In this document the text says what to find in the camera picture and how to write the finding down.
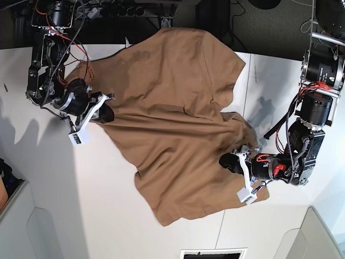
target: floor vent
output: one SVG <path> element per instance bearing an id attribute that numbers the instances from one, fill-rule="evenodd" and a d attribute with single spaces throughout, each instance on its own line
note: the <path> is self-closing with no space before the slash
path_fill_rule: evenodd
<path id="1" fill-rule="evenodd" d="M 247 248 L 181 250 L 180 259 L 245 259 Z"/>

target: white plastic part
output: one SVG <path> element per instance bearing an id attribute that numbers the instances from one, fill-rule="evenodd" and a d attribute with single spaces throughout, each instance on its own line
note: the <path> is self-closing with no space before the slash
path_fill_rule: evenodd
<path id="1" fill-rule="evenodd" d="M 91 120 L 92 115 L 98 111 L 98 109 L 104 104 L 106 100 L 108 100 L 109 97 L 107 97 L 105 94 L 102 94 L 98 98 L 98 102 L 88 111 L 86 114 L 84 120 L 80 122 L 80 124 L 75 127 L 75 132 L 70 133 L 68 137 L 70 138 L 73 146 L 77 146 L 78 144 L 86 144 L 89 142 L 89 135 L 86 131 L 86 125 Z"/>
<path id="2" fill-rule="evenodd" d="M 243 187 L 240 191 L 237 192 L 237 196 L 240 202 L 246 202 L 246 204 L 249 205 L 253 203 L 258 197 L 256 194 L 252 194 L 253 187 L 251 186 L 249 170 L 246 165 L 247 155 L 245 153 L 237 153 L 236 155 L 239 158 L 239 163 L 243 170 L 244 185 L 245 185 L 245 187 Z"/>

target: gray carpet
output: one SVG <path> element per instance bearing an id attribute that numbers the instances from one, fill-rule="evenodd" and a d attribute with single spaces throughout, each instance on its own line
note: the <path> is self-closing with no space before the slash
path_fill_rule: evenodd
<path id="1" fill-rule="evenodd" d="M 311 18 L 312 8 L 281 0 L 280 4 L 271 10 L 261 10 L 251 5 L 248 0 L 239 0 L 246 12 L 234 18 L 234 33 L 247 47 L 250 53 L 267 56 L 302 60 L 309 44 L 309 35 L 300 32 L 300 25 Z M 313 0 L 297 0 L 312 4 Z M 231 5 L 231 16 L 243 12 L 238 4 Z M 195 10 L 191 6 L 180 5 L 176 10 L 174 26 L 195 26 Z M 230 38 L 225 36 L 225 43 Z M 232 47 L 235 51 L 244 51 L 235 40 Z"/>

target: brown fabric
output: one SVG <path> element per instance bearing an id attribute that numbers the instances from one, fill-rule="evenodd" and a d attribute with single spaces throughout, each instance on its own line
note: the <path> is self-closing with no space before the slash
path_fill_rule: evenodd
<path id="1" fill-rule="evenodd" d="M 243 206 L 243 176 L 218 160 L 256 144 L 239 114 L 220 113 L 244 65 L 208 32 L 177 28 L 92 62 L 93 89 L 116 95 L 107 102 L 115 120 L 100 126 L 137 167 L 135 185 L 163 226 Z M 68 80 L 84 74 L 80 65 Z"/>

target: floor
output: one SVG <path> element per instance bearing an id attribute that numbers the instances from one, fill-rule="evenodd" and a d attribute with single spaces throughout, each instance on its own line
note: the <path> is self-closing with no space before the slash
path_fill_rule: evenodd
<path id="1" fill-rule="evenodd" d="M 248 0 L 239 0 L 243 9 L 237 4 L 237 0 L 231 1 L 233 31 L 249 53 L 302 60 L 309 35 L 300 32 L 300 25 L 310 19 L 310 6 L 297 4 L 292 0 L 282 0 L 274 9 L 260 10 Z M 312 0 L 299 1 L 305 4 L 312 3 Z M 202 0 L 198 8 L 180 5 L 176 10 L 174 26 L 206 29 L 225 44 L 230 44 L 229 35 L 220 33 L 226 27 L 228 3 L 229 0 Z M 6 25 L 2 25 L 0 30 L 0 49 L 28 46 L 27 43 L 23 45 L 23 42 L 14 40 L 16 36 L 12 16 L 10 9 L 0 12 L 0 24 Z M 93 21 L 87 30 L 82 30 L 79 39 L 84 44 L 123 44 L 124 38 L 127 37 L 131 42 L 138 43 L 153 35 L 156 30 L 144 18 L 135 21 L 132 18 L 97 20 Z M 244 51 L 237 40 L 230 47 L 235 51 Z"/>

